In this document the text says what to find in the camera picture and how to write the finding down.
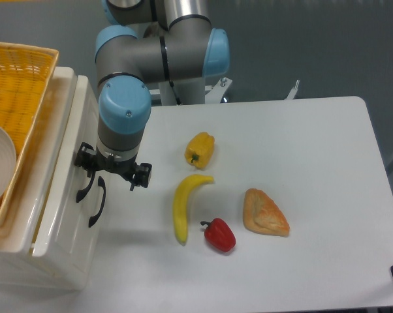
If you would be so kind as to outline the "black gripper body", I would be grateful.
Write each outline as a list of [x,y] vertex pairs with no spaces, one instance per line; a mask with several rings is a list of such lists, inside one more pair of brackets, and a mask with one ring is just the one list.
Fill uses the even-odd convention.
[[130,160],[117,161],[114,156],[104,157],[96,151],[97,171],[107,171],[116,174],[124,180],[129,181],[131,178],[132,168],[136,163],[135,157]]

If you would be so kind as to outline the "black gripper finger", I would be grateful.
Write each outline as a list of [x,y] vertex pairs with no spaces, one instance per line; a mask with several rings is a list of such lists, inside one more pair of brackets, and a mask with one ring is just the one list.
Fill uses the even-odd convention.
[[147,188],[151,179],[152,165],[150,163],[135,164],[132,168],[130,191],[135,187]]
[[82,142],[74,159],[74,165],[87,171],[87,177],[91,178],[92,174],[97,171],[96,150],[93,146]]

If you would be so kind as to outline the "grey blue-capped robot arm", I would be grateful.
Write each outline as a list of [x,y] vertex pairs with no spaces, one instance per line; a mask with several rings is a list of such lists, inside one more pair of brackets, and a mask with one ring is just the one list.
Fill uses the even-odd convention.
[[99,118],[95,145],[82,143],[75,166],[103,186],[98,171],[147,187],[151,165],[136,163],[151,113],[148,85],[219,76],[228,71],[227,34],[207,1],[103,1],[110,21],[95,42]]

